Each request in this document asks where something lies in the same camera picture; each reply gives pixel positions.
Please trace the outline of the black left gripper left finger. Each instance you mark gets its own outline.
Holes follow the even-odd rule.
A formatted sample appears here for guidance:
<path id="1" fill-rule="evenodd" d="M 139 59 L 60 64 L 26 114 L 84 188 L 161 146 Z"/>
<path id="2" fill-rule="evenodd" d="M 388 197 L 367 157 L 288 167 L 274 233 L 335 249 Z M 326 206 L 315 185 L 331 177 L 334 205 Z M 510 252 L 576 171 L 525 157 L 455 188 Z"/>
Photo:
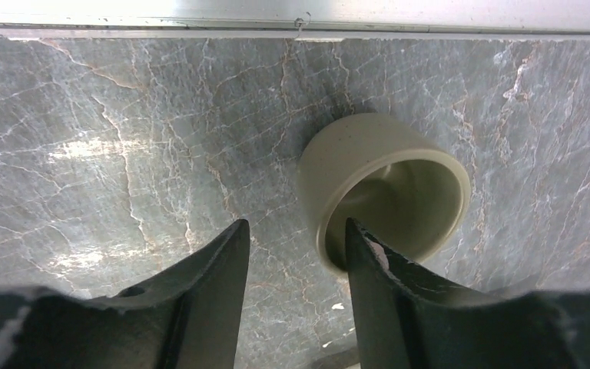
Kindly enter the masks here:
<path id="1" fill-rule="evenodd" d="M 112 297 L 0 285 L 0 368 L 232 368 L 249 256 L 240 219 Z"/>

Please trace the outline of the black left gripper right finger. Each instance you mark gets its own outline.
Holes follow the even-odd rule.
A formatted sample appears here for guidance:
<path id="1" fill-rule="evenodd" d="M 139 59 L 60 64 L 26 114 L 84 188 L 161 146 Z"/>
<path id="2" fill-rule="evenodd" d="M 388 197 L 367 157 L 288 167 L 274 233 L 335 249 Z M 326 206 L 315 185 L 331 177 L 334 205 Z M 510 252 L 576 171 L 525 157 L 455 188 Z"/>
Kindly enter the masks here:
<path id="1" fill-rule="evenodd" d="M 354 219 L 346 267 L 363 368 L 590 368 L 590 291 L 475 291 Z"/>

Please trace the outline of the small green cup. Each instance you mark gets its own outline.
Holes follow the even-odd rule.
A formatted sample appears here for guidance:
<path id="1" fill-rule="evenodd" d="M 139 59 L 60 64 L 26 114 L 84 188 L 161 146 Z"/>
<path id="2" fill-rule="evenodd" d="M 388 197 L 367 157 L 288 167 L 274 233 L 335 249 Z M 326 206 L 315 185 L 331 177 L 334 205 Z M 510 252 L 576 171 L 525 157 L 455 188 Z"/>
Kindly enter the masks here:
<path id="1" fill-rule="evenodd" d="M 297 163 L 297 194 L 321 264 L 347 276 L 346 221 L 414 261 L 456 232 L 472 186 L 457 158 L 380 113 L 340 118 L 309 141 Z"/>

